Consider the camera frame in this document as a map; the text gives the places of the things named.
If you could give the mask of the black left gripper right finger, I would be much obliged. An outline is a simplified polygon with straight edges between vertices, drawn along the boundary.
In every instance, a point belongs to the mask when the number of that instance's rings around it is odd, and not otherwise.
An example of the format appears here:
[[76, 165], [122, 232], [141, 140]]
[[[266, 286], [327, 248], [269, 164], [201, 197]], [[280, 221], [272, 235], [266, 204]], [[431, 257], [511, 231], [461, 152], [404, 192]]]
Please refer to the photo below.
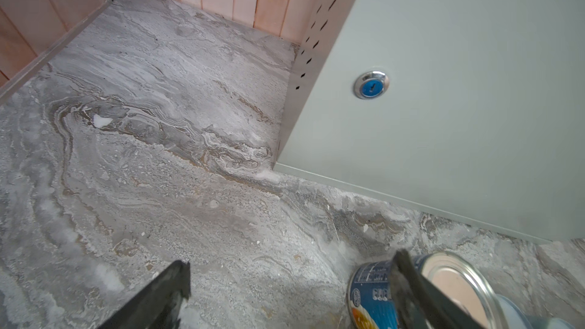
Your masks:
[[480, 328], [415, 269], [406, 250], [391, 260], [388, 287], [402, 328]]

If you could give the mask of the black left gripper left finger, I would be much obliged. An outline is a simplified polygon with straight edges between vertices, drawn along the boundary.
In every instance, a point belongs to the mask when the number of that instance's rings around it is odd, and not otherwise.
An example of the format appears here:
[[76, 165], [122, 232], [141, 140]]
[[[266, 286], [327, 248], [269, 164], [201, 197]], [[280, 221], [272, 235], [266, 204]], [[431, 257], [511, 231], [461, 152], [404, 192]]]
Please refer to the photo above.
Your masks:
[[101, 328], [177, 328], [184, 301], [191, 297], [190, 264], [172, 262]]

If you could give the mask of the blue soup can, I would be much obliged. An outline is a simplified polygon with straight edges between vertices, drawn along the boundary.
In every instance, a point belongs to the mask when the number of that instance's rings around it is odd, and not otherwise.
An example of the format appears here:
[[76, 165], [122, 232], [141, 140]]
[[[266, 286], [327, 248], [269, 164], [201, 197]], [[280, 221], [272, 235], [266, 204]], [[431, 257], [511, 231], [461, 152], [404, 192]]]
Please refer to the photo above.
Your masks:
[[[462, 257], [448, 251], [410, 257], [422, 277], [477, 321], [480, 328], [508, 326], [495, 291]], [[391, 260], [364, 264], [350, 279], [347, 307], [358, 328], [402, 328], [388, 287]]]

